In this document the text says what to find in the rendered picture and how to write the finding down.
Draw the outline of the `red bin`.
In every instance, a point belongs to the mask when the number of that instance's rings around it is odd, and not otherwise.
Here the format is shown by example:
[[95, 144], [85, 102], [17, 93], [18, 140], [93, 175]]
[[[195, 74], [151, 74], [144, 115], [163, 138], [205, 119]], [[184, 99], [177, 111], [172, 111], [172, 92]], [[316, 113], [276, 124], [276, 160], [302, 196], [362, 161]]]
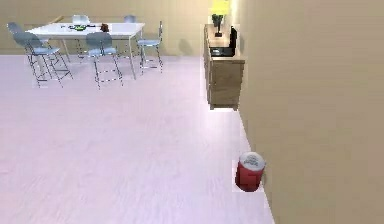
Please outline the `red bin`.
[[256, 191], [266, 167], [266, 162], [256, 152], [245, 152], [239, 156], [236, 169], [235, 184], [245, 192]]

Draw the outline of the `wooden sideboard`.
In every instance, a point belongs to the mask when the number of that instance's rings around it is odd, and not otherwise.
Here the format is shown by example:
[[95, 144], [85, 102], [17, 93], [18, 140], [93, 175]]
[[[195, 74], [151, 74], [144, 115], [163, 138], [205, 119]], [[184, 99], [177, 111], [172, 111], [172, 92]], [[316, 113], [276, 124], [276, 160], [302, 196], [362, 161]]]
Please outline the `wooden sideboard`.
[[227, 47], [230, 30], [223, 28], [221, 37], [216, 37], [217, 29], [213, 24], [203, 28], [203, 61], [206, 79], [207, 102], [210, 109], [232, 108], [239, 106], [245, 60], [236, 50], [233, 57], [212, 57], [211, 47]]

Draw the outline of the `white dining table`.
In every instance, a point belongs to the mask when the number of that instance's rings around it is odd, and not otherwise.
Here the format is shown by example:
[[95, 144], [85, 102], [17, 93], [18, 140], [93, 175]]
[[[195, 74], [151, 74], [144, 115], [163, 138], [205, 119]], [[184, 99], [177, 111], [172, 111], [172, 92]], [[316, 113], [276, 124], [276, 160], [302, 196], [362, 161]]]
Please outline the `white dining table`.
[[[36, 34], [42, 39], [60, 40], [62, 42], [67, 40], [84, 40], [86, 42], [86, 35], [93, 32], [102, 32], [100, 30], [102, 23], [90, 23], [86, 30], [75, 31], [70, 30], [68, 27], [73, 23], [51, 23], [48, 25], [40, 26], [30, 29], [29, 32]], [[131, 39], [138, 33], [142, 32], [144, 23], [105, 23], [109, 26], [108, 33], [114, 40], [127, 40], [128, 49], [132, 49]]]

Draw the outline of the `black laptop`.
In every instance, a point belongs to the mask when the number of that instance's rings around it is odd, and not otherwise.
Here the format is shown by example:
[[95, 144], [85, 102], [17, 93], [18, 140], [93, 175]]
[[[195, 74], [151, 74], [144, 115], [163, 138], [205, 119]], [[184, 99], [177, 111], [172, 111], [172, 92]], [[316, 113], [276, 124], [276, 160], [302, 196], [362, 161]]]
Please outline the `black laptop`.
[[229, 45], [227, 47], [211, 47], [212, 57], [233, 57], [236, 54], [237, 30], [231, 27]]

